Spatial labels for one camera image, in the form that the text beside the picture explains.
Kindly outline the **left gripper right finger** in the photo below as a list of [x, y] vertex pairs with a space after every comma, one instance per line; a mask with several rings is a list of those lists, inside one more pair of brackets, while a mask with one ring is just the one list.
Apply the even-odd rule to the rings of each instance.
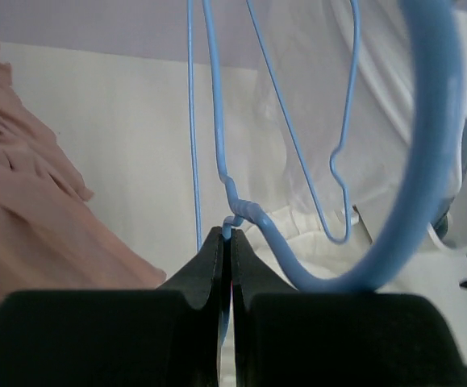
[[239, 386], [467, 386], [441, 313], [402, 293], [301, 293], [231, 236]]

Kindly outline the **white ruffled dress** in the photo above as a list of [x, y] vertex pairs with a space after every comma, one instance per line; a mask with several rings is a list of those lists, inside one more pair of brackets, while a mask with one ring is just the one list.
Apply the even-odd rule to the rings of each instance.
[[[280, 210], [270, 212], [269, 217], [285, 237], [300, 263], [316, 277], [330, 278], [344, 273], [357, 262], [363, 253], [366, 253], [370, 245], [369, 236], [360, 220], [352, 225], [348, 242], [337, 245], [327, 238], [316, 215], [304, 214], [291, 206], [285, 206]], [[327, 222], [333, 227], [333, 231], [344, 229], [344, 221], [333, 212], [327, 214]], [[258, 228], [245, 223], [242, 229], [256, 255], [289, 283]], [[436, 275], [434, 258], [436, 257], [416, 255], [394, 280], [377, 292], [411, 293], [427, 298], [439, 307], [453, 336], [457, 339], [460, 333], [460, 321], [457, 320], [456, 311], [452, 310], [452, 306], [457, 305], [452, 302], [453, 300], [451, 301], [451, 296], [444, 292], [445, 290], [448, 292], [448, 288], [445, 289], [449, 285], [448, 277], [443, 277], [442, 273]], [[219, 386], [236, 386], [232, 325], [228, 328], [225, 340], [221, 350]], [[341, 381], [340, 376], [327, 377], [326, 382], [320, 383], [319, 375], [323, 376], [323, 373], [315, 370], [310, 386], [376, 386], [375, 384], [368, 385], [367, 382]]]

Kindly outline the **blue wire hanger of skirt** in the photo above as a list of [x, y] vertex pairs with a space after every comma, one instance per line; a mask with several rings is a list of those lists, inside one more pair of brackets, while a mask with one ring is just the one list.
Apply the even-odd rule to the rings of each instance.
[[[351, 236], [350, 181], [339, 158], [351, 133], [361, 49], [357, 1], [273, 1], [253, 26], [261, 48], [255, 86], [259, 119], [282, 137], [286, 196], [319, 216], [327, 238]], [[333, 231], [327, 214], [344, 221]]]

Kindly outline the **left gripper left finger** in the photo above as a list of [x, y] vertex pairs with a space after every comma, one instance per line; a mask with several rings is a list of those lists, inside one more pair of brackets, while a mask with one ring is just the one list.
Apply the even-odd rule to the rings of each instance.
[[224, 242], [157, 289], [30, 290], [0, 303], [0, 386], [216, 386]]

